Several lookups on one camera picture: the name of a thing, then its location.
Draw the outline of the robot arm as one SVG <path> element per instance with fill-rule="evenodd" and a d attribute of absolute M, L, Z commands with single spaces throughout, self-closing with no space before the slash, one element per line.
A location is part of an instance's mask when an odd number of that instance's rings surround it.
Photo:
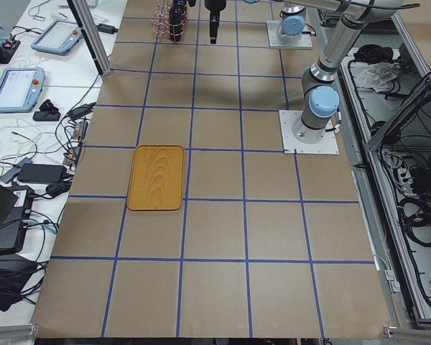
<path fill-rule="evenodd" d="M 306 7 L 284 1 L 280 12 L 280 22 L 277 35 L 280 39 L 297 41 L 305 28 Z"/>
<path fill-rule="evenodd" d="M 277 34 L 297 38 L 305 27 L 306 8 L 340 13 L 339 22 L 319 59 L 302 77 L 305 107 L 292 125 L 294 137 L 305 144 L 318 143 L 330 118 L 337 112 L 340 97 L 330 85 L 336 70 L 353 47 L 363 28 L 404 9 L 402 1 L 285 1 Z"/>

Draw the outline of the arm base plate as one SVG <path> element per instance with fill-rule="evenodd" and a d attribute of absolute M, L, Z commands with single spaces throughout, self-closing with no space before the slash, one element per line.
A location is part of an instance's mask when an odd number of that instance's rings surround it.
<path fill-rule="evenodd" d="M 302 123 L 302 111 L 279 111 L 283 152 L 299 155 L 338 155 L 333 124 L 329 119 L 324 129 L 309 129 Z"/>
<path fill-rule="evenodd" d="M 267 34 L 270 48 L 293 50 L 312 49 L 311 34 L 307 25 L 304 26 L 302 33 L 297 35 L 281 33 L 281 28 L 282 26 L 280 21 L 269 20 L 267 22 Z"/>

